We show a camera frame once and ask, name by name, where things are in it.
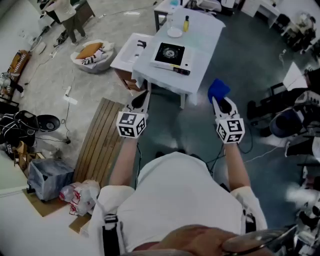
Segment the white cabinet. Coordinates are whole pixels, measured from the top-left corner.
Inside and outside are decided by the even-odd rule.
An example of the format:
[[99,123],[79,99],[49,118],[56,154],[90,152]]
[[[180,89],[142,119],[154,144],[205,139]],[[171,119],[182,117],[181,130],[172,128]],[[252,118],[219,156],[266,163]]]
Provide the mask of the white cabinet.
[[255,16],[259,6],[260,6],[260,2],[258,0],[245,0],[245,3],[241,11],[253,17]]

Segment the concrete floor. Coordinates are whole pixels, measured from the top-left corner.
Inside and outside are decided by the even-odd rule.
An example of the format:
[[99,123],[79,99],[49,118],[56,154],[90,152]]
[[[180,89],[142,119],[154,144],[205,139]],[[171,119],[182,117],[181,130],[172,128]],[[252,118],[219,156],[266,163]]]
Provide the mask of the concrete floor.
[[[117,50],[125,43],[131,33],[154,35],[155,24],[150,0],[89,0],[95,18],[91,18],[84,30],[88,39],[105,39],[115,42]],[[124,15],[121,11],[140,9],[141,14]],[[217,137],[212,106],[207,91],[215,78],[223,80],[231,88],[229,97],[237,104],[243,118],[249,100],[261,100],[267,96],[268,88],[283,81],[292,61],[303,70],[308,64],[317,67],[309,54],[300,55],[287,48],[280,35],[258,18],[251,18],[242,12],[232,17],[219,15],[226,28],[223,29],[211,63],[207,69],[198,92],[198,105],[186,105],[179,108],[180,98],[170,91],[153,88],[149,105],[148,126],[139,139],[142,151],[141,165],[151,161],[157,151],[170,153],[176,149],[185,149],[189,154],[196,154],[204,161],[216,157],[221,141]],[[53,44],[63,29],[55,25],[44,36],[44,41]],[[284,66],[279,54],[287,49]],[[63,100],[65,88],[72,85],[70,96],[78,101],[70,105],[67,127],[70,129],[70,145],[57,144],[64,160],[75,166],[82,141],[89,127],[91,118],[102,97],[115,102],[125,103],[129,95],[121,85],[113,70],[92,75],[76,69],[70,60],[74,47],[68,39],[59,49],[54,59],[39,66],[31,83],[27,86],[21,109],[36,115],[52,114],[60,119],[66,117],[68,102]],[[32,57],[20,80],[28,82],[37,66],[48,59],[52,51],[47,46],[40,56]],[[251,133],[248,126],[240,147],[247,151],[251,145]],[[66,133],[64,126],[58,130]],[[262,141],[257,130],[251,128],[253,150],[243,154],[244,161],[251,160],[274,148],[270,140]],[[275,140],[274,145],[284,141]],[[264,157],[247,162],[246,167],[252,182],[252,188],[260,199],[268,225],[272,228],[291,224],[295,219],[295,209],[285,202],[284,196],[288,185],[300,179],[301,168],[297,163],[301,157],[284,157],[284,149],[279,147]],[[215,178],[224,180],[225,159],[219,159],[215,167]]]

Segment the wooden board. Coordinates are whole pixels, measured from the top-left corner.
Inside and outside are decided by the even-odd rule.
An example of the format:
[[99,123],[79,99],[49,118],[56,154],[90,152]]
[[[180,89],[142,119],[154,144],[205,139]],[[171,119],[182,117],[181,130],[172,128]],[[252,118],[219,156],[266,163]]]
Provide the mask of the wooden board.
[[69,228],[73,231],[80,233],[81,228],[91,219],[90,214],[85,214],[84,216],[78,216],[70,225]]
[[85,136],[74,170],[74,181],[95,180],[105,184],[120,150],[116,121],[123,105],[103,98]]
[[26,189],[23,189],[22,192],[42,217],[61,209],[67,204],[58,198],[52,199],[48,202],[42,202],[35,193],[28,194]]

